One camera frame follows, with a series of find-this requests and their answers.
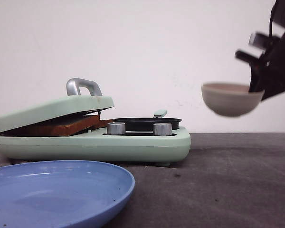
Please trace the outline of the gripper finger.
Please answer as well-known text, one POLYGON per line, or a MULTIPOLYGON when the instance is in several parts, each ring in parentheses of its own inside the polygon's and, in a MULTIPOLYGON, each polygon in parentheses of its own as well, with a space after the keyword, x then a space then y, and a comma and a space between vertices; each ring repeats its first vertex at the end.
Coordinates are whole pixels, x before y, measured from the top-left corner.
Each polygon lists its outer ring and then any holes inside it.
POLYGON ((262 81, 261 87, 264 90, 261 101, 264 101, 285 92, 285 81, 262 81))

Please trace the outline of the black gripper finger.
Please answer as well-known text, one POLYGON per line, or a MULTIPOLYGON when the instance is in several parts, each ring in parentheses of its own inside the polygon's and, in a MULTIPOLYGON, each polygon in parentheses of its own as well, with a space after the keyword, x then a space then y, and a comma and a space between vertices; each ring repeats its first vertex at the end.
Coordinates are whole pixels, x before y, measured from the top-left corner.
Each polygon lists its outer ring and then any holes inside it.
POLYGON ((251 66, 250 68, 251 68, 251 79, 250 79, 249 92, 254 93, 254 92, 263 91, 262 76, 259 67, 251 66))

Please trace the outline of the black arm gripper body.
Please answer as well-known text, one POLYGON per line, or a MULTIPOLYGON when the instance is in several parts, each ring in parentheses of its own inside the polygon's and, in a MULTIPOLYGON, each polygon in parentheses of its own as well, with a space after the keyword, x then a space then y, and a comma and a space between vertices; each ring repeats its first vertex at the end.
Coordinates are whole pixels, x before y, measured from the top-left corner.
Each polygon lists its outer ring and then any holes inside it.
POLYGON ((273 49, 257 65, 262 81, 285 81, 285 33, 273 49))

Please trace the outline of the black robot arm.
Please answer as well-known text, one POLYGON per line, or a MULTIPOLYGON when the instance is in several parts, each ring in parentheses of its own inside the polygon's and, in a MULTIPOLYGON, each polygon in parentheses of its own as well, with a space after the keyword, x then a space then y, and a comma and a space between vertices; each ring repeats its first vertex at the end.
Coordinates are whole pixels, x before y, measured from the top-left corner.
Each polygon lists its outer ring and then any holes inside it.
MULTIPOLYGON (((277 0, 271 10, 270 32, 273 22, 285 28, 285 0, 277 0)), ((285 92, 285 32, 281 37, 255 32, 249 44, 264 50, 259 62, 251 66, 249 92, 264 91, 263 101, 285 92)))

